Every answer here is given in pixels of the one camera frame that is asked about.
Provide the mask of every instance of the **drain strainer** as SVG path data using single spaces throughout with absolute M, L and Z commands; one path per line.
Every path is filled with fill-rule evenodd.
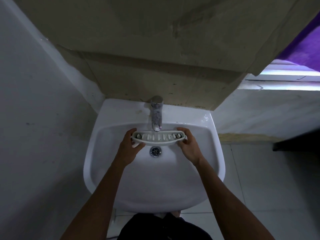
M 161 148 L 158 146 L 151 147 L 150 155 L 152 157 L 159 157 L 161 155 Z

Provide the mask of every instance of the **soap dish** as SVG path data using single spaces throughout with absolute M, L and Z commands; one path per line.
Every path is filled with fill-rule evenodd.
M 144 142 L 147 146 L 170 146 L 184 140 L 186 135 L 181 130 L 136 131 L 131 138 L 134 142 Z

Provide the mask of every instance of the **person's left hand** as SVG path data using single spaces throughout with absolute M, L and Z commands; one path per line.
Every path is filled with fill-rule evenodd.
M 140 143 L 136 147 L 132 147 L 135 142 L 131 141 L 131 136 L 136 130 L 137 128 L 133 128 L 126 132 L 114 158 L 114 161 L 123 163 L 125 167 L 134 161 L 137 153 L 146 145 L 145 143 Z

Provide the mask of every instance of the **yellow baseboard stain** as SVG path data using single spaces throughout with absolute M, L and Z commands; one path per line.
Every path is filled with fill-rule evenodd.
M 218 134 L 219 140 L 221 142 L 252 142 L 252 141 L 270 141 L 270 142 L 278 142 L 284 139 L 267 136 L 263 134 L 237 134 L 237 133 L 223 133 Z

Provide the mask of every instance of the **white tile floor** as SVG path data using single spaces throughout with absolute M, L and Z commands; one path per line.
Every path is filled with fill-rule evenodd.
M 222 145 L 225 185 L 275 239 L 320 239 L 320 161 L 311 153 L 273 152 L 271 144 Z M 116 211 L 108 237 L 134 213 Z M 223 239 L 208 200 L 181 217 Z

